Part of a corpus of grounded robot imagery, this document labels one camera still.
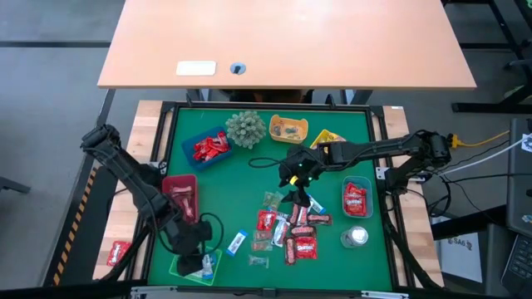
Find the blue tray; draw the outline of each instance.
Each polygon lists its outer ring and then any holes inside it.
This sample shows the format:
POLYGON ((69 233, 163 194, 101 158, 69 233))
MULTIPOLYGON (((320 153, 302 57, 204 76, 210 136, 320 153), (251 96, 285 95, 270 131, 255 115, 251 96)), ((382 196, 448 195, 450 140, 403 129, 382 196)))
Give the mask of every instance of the blue tray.
POLYGON ((216 164, 220 162, 223 159, 227 159, 233 154, 233 146, 231 145, 231 142, 228 139, 229 142, 229 151, 227 153, 219 154, 218 156, 214 157, 213 159, 210 159, 207 162, 200 162, 194 159, 194 145, 200 142, 201 140, 204 140, 207 137, 216 137, 219 132, 223 131, 226 135, 224 128, 221 126, 214 127, 210 130, 207 130, 201 134, 198 134, 190 139, 187 139, 181 143, 181 148, 183 149, 183 153, 185 154, 185 157, 187 161, 189 161, 189 164, 192 168, 202 171, 213 164, 216 164))

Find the green mat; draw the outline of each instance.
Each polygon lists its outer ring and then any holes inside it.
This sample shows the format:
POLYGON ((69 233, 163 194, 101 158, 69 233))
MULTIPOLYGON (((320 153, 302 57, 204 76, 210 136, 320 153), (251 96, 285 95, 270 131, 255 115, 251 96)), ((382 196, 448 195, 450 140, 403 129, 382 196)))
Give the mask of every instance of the green mat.
MULTIPOLYGON (((225 121, 239 110, 180 109, 172 148, 168 175, 195 174, 198 177, 199 212, 211 212, 220 217, 225 235, 220 249, 225 251, 236 233, 243 229, 248 237, 235 257, 225 252, 218 268, 213 287, 272 287, 321 290, 372 290, 390 291, 392 283, 387 264, 387 252, 382 231, 379 203, 373 199, 375 213, 369 219, 353 219, 342 212, 342 181, 348 175, 367 177, 375 188, 375 174, 371 161, 342 172, 323 173, 311 183, 308 192, 327 209, 333 225, 318 226, 318 259, 298 260, 295 266, 284 264, 284 248, 274 247, 272 252, 252 252, 253 231, 262 208, 264 192, 279 191, 286 194, 292 186, 278 188, 278 168, 252 169, 248 160, 254 157, 282 159, 291 144, 274 141, 269 135, 253 149, 234 147, 234 155, 203 172, 194 171, 187 163, 181 142, 225 121), (365 246, 346 249, 340 243, 340 234, 353 225, 364 227, 369 234, 365 246), (248 265, 248 254, 269 257, 269 268, 248 265)), ((356 112, 271 111, 260 110, 266 125, 274 114, 302 119, 309 123, 308 137, 303 142, 309 146, 319 132, 330 130, 354 143, 369 141, 366 115, 356 112)), ((282 203, 280 211, 291 213, 291 203, 282 203)), ((215 220, 214 246, 219 240, 219 225, 215 220)), ((205 287, 199 283, 168 273, 174 256, 155 240, 149 285, 176 285, 205 287)))

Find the red container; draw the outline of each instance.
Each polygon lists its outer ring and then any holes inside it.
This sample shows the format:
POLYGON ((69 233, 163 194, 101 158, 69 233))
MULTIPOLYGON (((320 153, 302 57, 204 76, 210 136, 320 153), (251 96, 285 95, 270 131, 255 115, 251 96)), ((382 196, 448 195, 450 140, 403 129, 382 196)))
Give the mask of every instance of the red container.
POLYGON ((198 222, 198 179, 193 174, 168 176, 163 179, 163 193, 170 194, 172 187, 185 188, 191 186, 194 191, 192 198, 192 211, 194 222, 198 222))

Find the succulent plant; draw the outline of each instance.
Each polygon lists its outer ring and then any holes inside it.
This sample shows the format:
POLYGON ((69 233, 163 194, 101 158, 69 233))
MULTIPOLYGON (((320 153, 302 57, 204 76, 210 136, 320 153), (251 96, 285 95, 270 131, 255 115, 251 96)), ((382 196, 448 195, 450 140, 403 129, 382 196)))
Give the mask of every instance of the succulent plant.
POLYGON ((252 149, 266 135, 266 124, 256 111, 234 114, 225 122, 227 137, 238 146, 252 149))

